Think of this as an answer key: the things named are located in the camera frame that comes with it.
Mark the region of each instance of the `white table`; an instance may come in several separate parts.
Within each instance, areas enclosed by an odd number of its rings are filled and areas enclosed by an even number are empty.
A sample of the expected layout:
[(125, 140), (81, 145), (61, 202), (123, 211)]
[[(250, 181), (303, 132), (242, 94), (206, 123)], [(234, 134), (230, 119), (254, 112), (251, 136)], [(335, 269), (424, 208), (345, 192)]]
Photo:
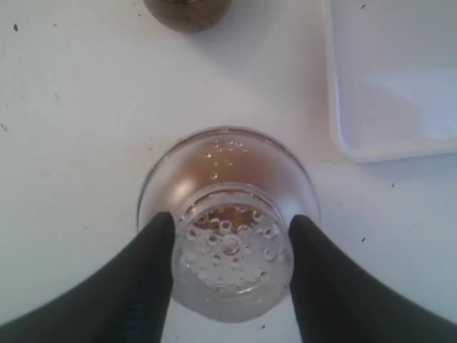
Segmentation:
[[(141, 0), (3, 0), (0, 323), (119, 252), (136, 233), (149, 167), (178, 138), (222, 124), (291, 148), (316, 185), (325, 233), (388, 286), (457, 322), (457, 156), (358, 165), (338, 154), (321, 7), (235, 0), (216, 28), (182, 36)], [(164, 342), (299, 341), (290, 299), (237, 327), (172, 303)]]

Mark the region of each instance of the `white tray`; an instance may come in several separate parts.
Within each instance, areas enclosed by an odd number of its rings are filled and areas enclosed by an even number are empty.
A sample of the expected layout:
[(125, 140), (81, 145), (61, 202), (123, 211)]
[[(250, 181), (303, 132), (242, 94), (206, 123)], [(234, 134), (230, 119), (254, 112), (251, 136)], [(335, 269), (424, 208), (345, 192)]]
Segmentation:
[(324, 0), (333, 140), (358, 162), (457, 151), (457, 0)]

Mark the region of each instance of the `white surface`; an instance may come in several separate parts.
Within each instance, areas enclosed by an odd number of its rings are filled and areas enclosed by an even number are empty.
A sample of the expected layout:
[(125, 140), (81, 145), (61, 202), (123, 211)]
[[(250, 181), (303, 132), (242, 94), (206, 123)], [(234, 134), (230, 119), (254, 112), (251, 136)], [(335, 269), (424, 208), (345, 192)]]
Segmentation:
[(324, 1), (341, 152), (365, 162), (457, 151), (457, 1)]
[[(457, 157), (358, 165), (335, 150), (321, 7), (235, 0), (219, 26), (181, 36), (140, 1), (0, 2), (0, 122), (9, 129), (0, 131), (0, 322), (110, 260), (135, 235), (149, 167), (179, 137), (222, 124), (287, 145), (316, 185), (325, 233), (457, 322)], [(233, 329), (174, 304), (164, 341), (195, 342), (195, 327), (201, 342), (220, 332), (226, 342), (294, 343), (291, 311), (285, 301), (265, 322)]]

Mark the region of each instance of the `white plastic tray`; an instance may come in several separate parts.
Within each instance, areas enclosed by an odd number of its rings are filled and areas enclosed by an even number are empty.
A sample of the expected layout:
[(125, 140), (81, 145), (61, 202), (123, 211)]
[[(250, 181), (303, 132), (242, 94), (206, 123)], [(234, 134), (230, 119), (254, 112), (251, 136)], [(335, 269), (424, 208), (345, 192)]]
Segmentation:
[(358, 162), (457, 151), (457, 0), (324, 0), (333, 140)]

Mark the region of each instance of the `brown jar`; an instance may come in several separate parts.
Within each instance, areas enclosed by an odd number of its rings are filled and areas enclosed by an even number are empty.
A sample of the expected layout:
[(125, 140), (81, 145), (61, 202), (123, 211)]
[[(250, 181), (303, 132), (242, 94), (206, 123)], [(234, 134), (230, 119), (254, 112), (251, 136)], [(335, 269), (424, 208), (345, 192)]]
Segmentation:
[(220, 22), (232, 0), (144, 0), (163, 25), (180, 32), (199, 32)]

